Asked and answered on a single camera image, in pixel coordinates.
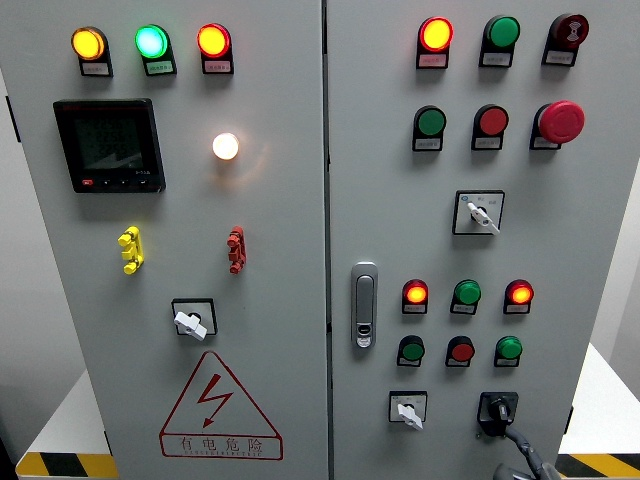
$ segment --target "yellow terminal connector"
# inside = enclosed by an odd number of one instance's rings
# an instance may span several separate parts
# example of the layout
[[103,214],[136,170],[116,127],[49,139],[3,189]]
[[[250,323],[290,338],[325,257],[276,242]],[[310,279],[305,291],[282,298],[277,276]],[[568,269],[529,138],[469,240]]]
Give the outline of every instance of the yellow terminal connector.
[[124,266],[124,273],[133,275],[144,263],[144,252],[138,227],[132,225],[127,228],[118,238],[118,245],[126,247],[122,251],[122,259],[128,260]]

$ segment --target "white switch handle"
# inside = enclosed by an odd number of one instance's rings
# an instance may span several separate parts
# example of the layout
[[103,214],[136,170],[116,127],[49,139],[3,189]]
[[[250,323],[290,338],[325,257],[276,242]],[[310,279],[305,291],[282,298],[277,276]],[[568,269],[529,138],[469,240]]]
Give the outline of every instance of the white switch handle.
[[422,420],[420,420],[420,417],[416,415],[413,408],[398,404],[398,415],[400,415],[404,420],[404,423],[410,427],[413,427],[418,431],[422,430]]
[[176,318],[173,319],[173,323],[180,326],[182,325],[187,335],[191,335],[198,340],[204,340],[207,336],[207,329],[200,325],[200,319],[195,315],[186,315],[182,312],[178,312]]
[[496,227],[496,224],[493,223],[493,220],[489,218],[487,212],[476,207],[472,202],[467,203],[467,207],[471,211],[473,219],[478,222],[478,225],[488,228],[493,235],[498,235],[500,233],[500,230]]

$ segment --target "electrical hazard triangle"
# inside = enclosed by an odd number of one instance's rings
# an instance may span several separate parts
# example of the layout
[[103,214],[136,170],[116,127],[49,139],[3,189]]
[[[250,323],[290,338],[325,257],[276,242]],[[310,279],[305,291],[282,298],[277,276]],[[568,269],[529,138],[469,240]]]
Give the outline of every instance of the electrical hazard triangle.
[[282,437],[231,369],[205,352],[160,431],[165,457],[282,460]]

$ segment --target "indicator light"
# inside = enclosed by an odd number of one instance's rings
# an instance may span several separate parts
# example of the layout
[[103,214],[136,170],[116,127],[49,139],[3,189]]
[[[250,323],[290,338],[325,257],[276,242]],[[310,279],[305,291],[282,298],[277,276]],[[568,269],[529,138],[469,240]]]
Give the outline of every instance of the indicator light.
[[196,37],[204,74],[233,73],[233,52],[229,31],[218,23],[204,25]]
[[471,150],[502,150],[509,114],[498,105],[481,107],[473,119]]
[[478,308],[478,302],[482,293],[480,285],[475,280],[463,280],[459,282],[453,289],[453,298],[451,299],[451,313],[475,315]]
[[453,25],[444,17],[426,19],[418,32],[416,68],[447,68]]
[[96,27],[81,27],[71,35],[71,47],[78,55],[80,74],[113,77],[107,37]]
[[399,367],[419,367],[424,357],[425,349],[422,338],[408,335],[400,340],[396,365]]
[[140,27],[135,36],[147,76],[177,73],[169,34],[158,25]]
[[402,313],[425,314],[429,301],[429,289],[422,280],[409,280],[402,287]]
[[560,15],[549,27],[542,64],[573,67],[578,47],[586,40],[587,35],[589,22],[583,15]]
[[240,142],[233,133],[221,133],[213,139],[213,153],[221,160],[232,160],[238,154]]
[[522,343],[518,337],[502,337],[496,344],[494,367],[517,367],[520,365]]
[[475,353],[476,350],[469,337],[454,337],[449,340],[449,345],[447,346],[445,365],[447,367],[468,367],[471,365],[471,359]]
[[493,17],[484,27],[478,66],[509,68],[519,37],[520,24],[515,18],[505,15]]
[[503,313],[529,313],[533,299],[533,287],[526,280],[514,280],[504,292]]
[[412,150],[414,152],[442,150],[446,126],[447,117],[442,110],[434,105],[422,107],[413,118]]
[[543,105],[533,120],[531,150],[559,150],[563,143],[574,140],[584,128],[582,107],[569,100]]

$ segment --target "red indicator light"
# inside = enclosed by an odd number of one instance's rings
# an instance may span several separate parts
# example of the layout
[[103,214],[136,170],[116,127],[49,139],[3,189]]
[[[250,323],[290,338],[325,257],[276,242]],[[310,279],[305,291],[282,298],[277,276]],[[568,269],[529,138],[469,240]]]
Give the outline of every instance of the red indicator light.
[[209,58],[219,58],[229,51],[231,36],[226,28],[217,23],[203,26],[197,36],[198,48]]
[[507,287],[507,297],[516,305],[524,305],[533,298],[533,287],[529,282],[516,280]]
[[549,105],[538,119],[540,134],[551,143],[567,143],[575,139],[584,127],[582,107],[569,100]]
[[410,303],[424,303],[429,295],[429,289],[422,280],[411,280],[404,286],[403,295]]
[[431,17],[420,28],[420,43],[431,52],[449,48],[453,40],[453,25],[444,17]]
[[485,135],[498,135],[507,128],[509,117],[507,112],[500,107],[487,109],[480,117],[480,130]]
[[474,350],[473,345],[462,343],[453,348],[451,351],[451,357],[457,362],[468,362],[473,358],[475,353],[476,351]]
[[582,15],[561,15],[551,25],[551,35],[561,47],[578,48],[589,35],[589,22]]

